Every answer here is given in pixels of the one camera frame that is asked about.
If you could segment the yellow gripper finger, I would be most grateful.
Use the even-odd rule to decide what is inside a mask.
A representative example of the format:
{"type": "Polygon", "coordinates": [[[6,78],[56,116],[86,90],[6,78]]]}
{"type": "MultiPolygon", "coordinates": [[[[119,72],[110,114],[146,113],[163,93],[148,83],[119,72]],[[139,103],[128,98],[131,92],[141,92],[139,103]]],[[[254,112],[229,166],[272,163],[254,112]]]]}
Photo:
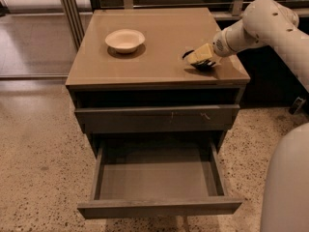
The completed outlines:
{"type": "Polygon", "coordinates": [[[186,56],[186,61],[189,64],[197,64],[205,60],[210,60],[213,57],[213,48],[209,43],[205,43],[199,48],[193,50],[186,56]]]}

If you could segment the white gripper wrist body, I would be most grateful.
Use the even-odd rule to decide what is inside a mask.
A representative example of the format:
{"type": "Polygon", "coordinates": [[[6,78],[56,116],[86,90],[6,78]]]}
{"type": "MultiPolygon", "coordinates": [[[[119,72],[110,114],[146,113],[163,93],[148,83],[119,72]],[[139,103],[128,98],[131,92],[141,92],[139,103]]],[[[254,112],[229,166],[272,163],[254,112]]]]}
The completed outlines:
{"type": "Polygon", "coordinates": [[[213,51],[220,57],[228,57],[239,52],[239,32],[232,27],[218,32],[212,41],[213,51]]]}

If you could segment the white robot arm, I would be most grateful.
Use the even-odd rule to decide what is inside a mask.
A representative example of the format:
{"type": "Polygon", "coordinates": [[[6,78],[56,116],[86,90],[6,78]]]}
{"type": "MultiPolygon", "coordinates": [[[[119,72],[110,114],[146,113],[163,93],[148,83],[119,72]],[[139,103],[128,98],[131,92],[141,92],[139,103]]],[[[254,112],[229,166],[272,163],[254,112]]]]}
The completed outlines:
{"type": "MultiPolygon", "coordinates": [[[[183,59],[199,71],[249,48],[269,45],[309,90],[309,35],[297,13],[274,0],[255,0],[241,20],[183,59]]],[[[261,232],[309,232],[309,124],[287,133],[271,157],[263,195],[261,232]]]]}

